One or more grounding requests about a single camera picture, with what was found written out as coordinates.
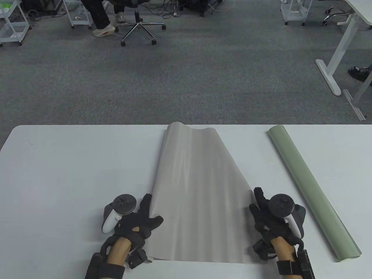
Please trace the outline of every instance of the hand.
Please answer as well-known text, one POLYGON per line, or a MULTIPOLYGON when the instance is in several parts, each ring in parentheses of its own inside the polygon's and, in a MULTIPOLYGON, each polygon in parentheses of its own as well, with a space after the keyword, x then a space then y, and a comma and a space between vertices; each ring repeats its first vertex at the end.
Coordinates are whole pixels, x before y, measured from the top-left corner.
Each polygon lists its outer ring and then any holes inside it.
POLYGON ((275 250, 271 244, 273 239, 282 237, 291 246, 299 245, 299 251, 304 248, 304 243, 296 237, 291 231, 289 225, 283 218, 275 217, 269 209, 269 200, 263 195, 262 189, 257 187, 253 190, 258 207, 253 203, 249 205, 249 210, 253 215, 255 229, 261 233, 262 240, 253 246, 253 250, 260 256, 262 260, 272 259, 276 256, 275 250))

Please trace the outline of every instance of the green cylinder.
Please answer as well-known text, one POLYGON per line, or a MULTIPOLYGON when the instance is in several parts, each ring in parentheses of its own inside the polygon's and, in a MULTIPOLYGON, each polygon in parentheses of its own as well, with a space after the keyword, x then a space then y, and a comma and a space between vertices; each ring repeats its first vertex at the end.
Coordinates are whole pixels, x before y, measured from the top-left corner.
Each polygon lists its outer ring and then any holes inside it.
POLYGON ((324 195, 283 125, 269 130, 280 156, 317 219, 339 261, 359 257, 362 252, 324 195))

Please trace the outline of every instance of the white table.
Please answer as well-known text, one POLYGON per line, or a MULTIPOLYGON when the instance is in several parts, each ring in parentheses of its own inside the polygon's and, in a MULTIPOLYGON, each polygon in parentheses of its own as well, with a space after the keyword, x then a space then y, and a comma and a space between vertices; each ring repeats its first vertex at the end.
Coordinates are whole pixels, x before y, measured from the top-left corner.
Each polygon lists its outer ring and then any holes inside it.
POLYGON ((365 23, 372 26, 372 1, 371 0, 345 0, 346 3, 355 11, 354 16, 351 18, 349 26, 347 27, 336 51, 334 52, 331 61, 328 66, 321 59, 316 59, 315 62, 318 65, 324 79, 331 88, 333 94, 336 96, 341 95, 341 89, 337 85, 337 82, 333 78, 333 74, 336 71, 342 57, 344 56, 347 48, 349 47, 352 39, 355 36, 360 24, 364 21, 365 23))
MULTIPOLYGON (((252 188, 286 193, 307 207, 266 131, 214 127, 252 188)), ((166 126, 19 126, 0 151, 0 277, 83 279, 106 239, 103 207, 122 193, 151 191, 166 126)), ((372 262, 370 125, 287 125, 324 193, 363 252, 335 263, 308 213, 305 247, 317 279, 364 278, 372 262)), ((128 279, 273 279, 275 261, 228 264, 155 261, 128 279)))

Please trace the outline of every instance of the floor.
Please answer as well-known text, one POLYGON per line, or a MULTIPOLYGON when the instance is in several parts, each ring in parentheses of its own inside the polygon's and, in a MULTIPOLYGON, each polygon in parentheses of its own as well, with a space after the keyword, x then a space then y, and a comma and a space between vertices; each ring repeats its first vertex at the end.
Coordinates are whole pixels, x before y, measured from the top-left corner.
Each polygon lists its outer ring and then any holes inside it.
MULTIPOLYGON (((279 0, 235 1, 228 12, 184 12, 165 20, 166 31, 151 27, 156 46, 139 30, 121 47, 119 34, 95 38, 66 16, 40 20, 23 46, 0 49, 0 146, 24 124, 361 123, 314 62, 328 63, 345 31, 335 21, 321 26, 339 1, 314 0, 304 27, 284 25, 279 0)), ((342 89, 359 88, 346 71, 369 65, 371 49, 363 25, 334 75, 342 89)), ((372 123, 370 92, 360 107, 372 123)))

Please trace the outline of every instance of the finger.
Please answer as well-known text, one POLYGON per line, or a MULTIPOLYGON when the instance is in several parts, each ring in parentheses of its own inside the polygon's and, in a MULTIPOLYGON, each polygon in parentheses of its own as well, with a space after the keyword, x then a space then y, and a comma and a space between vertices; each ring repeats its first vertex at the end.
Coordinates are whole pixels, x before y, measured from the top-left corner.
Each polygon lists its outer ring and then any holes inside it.
POLYGON ((164 219, 161 216, 156 216, 155 218, 149 218, 145 225, 150 228, 150 230, 154 230, 159 227, 163 221, 164 219))
POLYGON ((137 211, 138 214, 140 214, 143 217, 149 217, 151 198, 152 198, 151 194, 144 195, 141 203, 139 204, 140 208, 137 211))
POLYGON ((249 211, 252 213, 255 223, 258 223, 264 219, 262 212, 254 203, 249 205, 249 211))
POLYGON ((256 198, 256 202, 257 202, 257 205, 260 208, 260 210, 266 211, 268 201, 265 198, 265 196, 263 195, 262 189, 260 187, 256 187, 253 190, 253 193, 254 193, 254 197, 256 198))

